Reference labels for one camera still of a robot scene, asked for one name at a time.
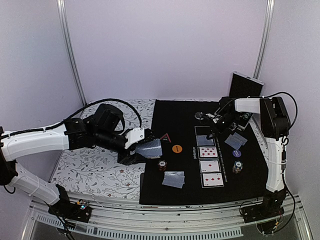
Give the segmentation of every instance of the wire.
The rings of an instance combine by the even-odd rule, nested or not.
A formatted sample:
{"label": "wire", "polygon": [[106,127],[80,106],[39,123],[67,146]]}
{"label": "wire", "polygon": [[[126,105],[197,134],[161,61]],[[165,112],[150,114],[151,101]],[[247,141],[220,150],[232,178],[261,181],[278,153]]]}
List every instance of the wire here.
{"label": "wire", "polygon": [[65,236],[69,239],[69,240],[76,240],[75,238],[74,238],[74,236],[71,234],[71,231],[69,230],[69,228],[67,227],[67,225],[66,225],[66,220],[64,219],[64,221],[62,221],[62,219],[58,216],[58,214],[56,213],[56,211],[55,210],[53,210],[53,208],[48,204],[48,203],[46,203],[45,201],[44,201],[44,203],[50,208],[50,210],[54,213],[54,215],[59,219],[59,221],[62,223],[62,225],[63,225],[63,228],[64,228],[64,231],[65,231]]}
{"label": "wire", "polygon": [[239,207],[239,213],[240,213],[241,216],[244,216],[244,214],[241,212],[241,208],[242,208],[243,204],[245,204],[245,203],[250,203],[250,204],[254,204],[254,205],[258,206],[258,204],[254,203],[252,201],[244,201],[244,202],[242,202],[240,207]]}
{"label": "wire", "polygon": [[231,99],[230,101],[228,101],[222,108],[220,108],[219,111],[217,111],[215,114],[214,114],[214,117],[216,117],[219,113],[222,112],[223,109],[225,109],[230,103],[232,103],[233,101],[239,99],[240,97],[237,97],[237,98],[233,98]]}
{"label": "wire", "polygon": [[279,229],[277,229],[276,231],[271,232],[271,233],[265,233],[266,235],[271,235],[271,234],[275,234],[275,233],[277,233],[277,232],[280,232],[282,229],[284,229],[284,228],[290,223],[291,219],[292,219],[292,218],[294,217],[294,215],[295,215],[296,200],[295,200],[294,195],[290,192],[290,190],[289,190],[289,188],[288,188],[288,186],[287,186],[287,184],[286,184],[285,175],[284,175],[283,172],[284,172],[284,171],[282,171],[283,184],[284,184],[286,190],[288,191],[289,195],[292,197],[292,200],[293,200],[293,210],[292,210],[292,213],[291,213],[291,216],[290,216],[289,220],[288,220],[281,228],[279,228]]}
{"label": "wire", "polygon": [[6,192],[8,194],[14,194],[16,192],[16,188],[15,187],[13,188],[13,191],[9,191],[5,185],[3,187],[4,187],[4,189],[6,190]]}
{"label": "wire", "polygon": [[73,114],[71,114],[70,116],[68,116],[66,119],[64,119],[63,121],[55,124],[55,125],[52,125],[52,126],[48,126],[46,128],[34,128],[34,129],[27,129],[27,130],[21,130],[21,131],[15,131],[15,132],[12,132],[9,134],[6,134],[6,135],[3,135],[0,137],[0,140],[2,139],[5,139],[5,138],[8,138],[9,136],[14,136],[14,135],[18,135],[18,134],[25,134],[25,133],[33,133],[33,132],[43,132],[43,131],[47,131],[47,130],[52,130],[52,129],[56,129],[57,127],[60,127],[61,125],[65,124],[66,121],[70,120],[71,118],[73,118],[75,115],[81,113],[83,110],[93,106],[93,105],[96,105],[96,104],[99,104],[99,103],[102,103],[102,102],[108,102],[108,101],[113,101],[113,102],[119,102],[119,103],[122,103],[122,104],[125,104],[127,105],[129,108],[131,108],[133,110],[133,112],[136,114],[136,116],[138,117],[139,119],[139,128],[141,128],[142,126],[142,119],[141,119],[141,116],[139,114],[139,112],[128,102],[126,101],[123,101],[123,100],[120,100],[120,99],[117,99],[117,98],[105,98],[105,99],[101,99],[101,100],[98,100],[98,101],[94,101],[92,103],[89,103],[88,105],[86,106],[83,106],[82,108],[80,108],[79,110],[77,110],[76,112],[74,112]]}
{"label": "wire", "polygon": [[296,102],[296,99],[294,98],[294,96],[292,96],[290,93],[286,92],[286,91],[279,91],[277,93],[274,93],[272,95],[269,95],[269,96],[266,96],[266,98],[271,98],[271,97],[274,97],[276,95],[279,95],[279,94],[285,94],[285,95],[288,95],[294,102],[294,106],[295,106],[295,117],[294,117],[294,120],[292,122],[292,124],[290,125],[288,131],[293,127],[293,125],[296,123],[296,120],[298,118],[298,104]]}

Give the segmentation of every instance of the black mat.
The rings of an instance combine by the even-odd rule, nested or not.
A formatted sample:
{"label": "black mat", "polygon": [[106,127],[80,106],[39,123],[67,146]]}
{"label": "black mat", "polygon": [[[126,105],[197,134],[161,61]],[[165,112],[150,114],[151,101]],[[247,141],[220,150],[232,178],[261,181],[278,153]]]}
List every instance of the black mat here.
{"label": "black mat", "polygon": [[[152,129],[157,138],[169,134],[172,143],[162,143],[163,156],[167,161],[166,171],[184,171],[185,184],[182,189],[162,185],[164,172],[158,170],[158,159],[149,160],[145,166],[140,204],[143,205],[201,205],[232,202],[262,197],[266,188],[268,168],[258,141],[250,125],[238,132],[248,139],[240,148],[242,156],[232,155],[233,148],[225,144],[230,131],[218,137],[221,162],[224,164],[224,186],[203,188],[198,153],[194,159],[193,147],[197,148],[195,126],[196,112],[214,113],[217,102],[160,101],[154,106]],[[173,145],[181,145],[181,153],[172,151]],[[241,173],[234,174],[234,162],[243,163]]]}

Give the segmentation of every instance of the purple wall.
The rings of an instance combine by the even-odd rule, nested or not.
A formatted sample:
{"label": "purple wall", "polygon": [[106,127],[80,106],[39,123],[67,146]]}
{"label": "purple wall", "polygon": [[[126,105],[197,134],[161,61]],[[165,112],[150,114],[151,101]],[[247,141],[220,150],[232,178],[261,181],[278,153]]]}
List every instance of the purple wall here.
{"label": "purple wall", "polygon": [[[287,182],[299,193],[314,239],[320,235],[320,1],[275,1],[260,79],[266,95],[291,93],[299,115],[290,130]],[[285,98],[291,120],[295,108]]]}
{"label": "purple wall", "polygon": [[[3,0],[0,7],[0,126],[23,130],[61,121],[81,104],[54,0]],[[48,180],[59,152],[18,161]],[[31,198],[0,187],[0,239],[21,238]]]}
{"label": "purple wall", "polygon": [[89,101],[226,95],[254,71],[267,1],[66,1]]}

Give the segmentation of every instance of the white robotic arm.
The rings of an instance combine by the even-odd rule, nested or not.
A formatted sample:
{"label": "white robotic arm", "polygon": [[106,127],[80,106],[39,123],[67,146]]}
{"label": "white robotic arm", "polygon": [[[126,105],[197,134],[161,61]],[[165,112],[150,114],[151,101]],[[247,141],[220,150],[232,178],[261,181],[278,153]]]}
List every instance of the white robotic arm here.
{"label": "white robotic arm", "polygon": [[119,153],[124,159],[119,163],[130,165],[144,158],[131,155],[131,147],[145,139],[142,127],[128,129],[123,134],[115,131],[123,121],[122,112],[107,104],[101,104],[95,114],[86,119],[71,118],[64,124],[17,132],[5,131],[0,127],[0,185],[9,185],[35,196],[48,205],[60,217],[88,222],[90,207],[70,203],[66,190],[59,185],[46,182],[26,170],[16,159],[22,156],[52,151],[75,150],[100,146]]}
{"label": "white robotic arm", "polygon": [[[253,113],[261,114],[260,98],[239,98],[234,101],[234,109],[239,113]],[[284,145],[286,135],[275,139],[273,137],[266,137],[268,148],[268,179],[266,182],[266,189],[272,193],[279,192],[285,188],[282,175],[285,172],[287,160],[283,159],[283,152],[286,152]]]}
{"label": "white robotic arm", "polygon": [[261,131],[267,142],[268,179],[263,202],[258,207],[244,207],[244,220],[257,221],[283,213],[282,203],[287,194],[284,180],[290,120],[282,98],[223,97],[219,105],[220,109],[215,115],[208,113],[202,116],[211,120],[209,122],[213,136],[229,128],[240,113],[254,113],[260,115]]}

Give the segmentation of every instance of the metal pole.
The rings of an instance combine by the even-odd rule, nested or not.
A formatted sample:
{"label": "metal pole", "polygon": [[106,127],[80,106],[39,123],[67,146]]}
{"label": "metal pole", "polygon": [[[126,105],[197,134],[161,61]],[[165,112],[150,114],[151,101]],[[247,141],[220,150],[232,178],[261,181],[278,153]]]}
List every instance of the metal pole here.
{"label": "metal pole", "polygon": [[58,5],[58,12],[59,12],[59,17],[60,17],[60,22],[61,22],[61,28],[62,28],[62,33],[65,41],[65,46],[66,50],[68,53],[72,73],[73,73],[73,78],[75,82],[75,86],[77,89],[77,92],[79,94],[79,98],[81,100],[81,103],[83,106],[87,105],[87,100],[85,96],[84,89],[81,84],[81,80],[79,77],[79,72],[77,69],[76,65],[76,60],[74,56],[74,51],[72,48],[71,44],[71,39],[70,39],[70,33],[69,33],[69,28],[68,28],[68,21],[67,21],[67,14],[66,14],[66,7],[65,7],[65,0],[57,0],[57,5]]}
{"label": "metal pole", "polygon": [[275,0],[268,0],[267,1],[262,39],[261,39],[258,58],[257,58],[256,64],[255,64],[254,72],[253,72],[253,77],[255,79],[258,79],[260,76],[260,73],[261,73],[262,63],[264,60],[267,41],[268,41],[269,32],[270,32],[270,28],[271,28],[272,16],[274,13],[274,6],[275,6]]}

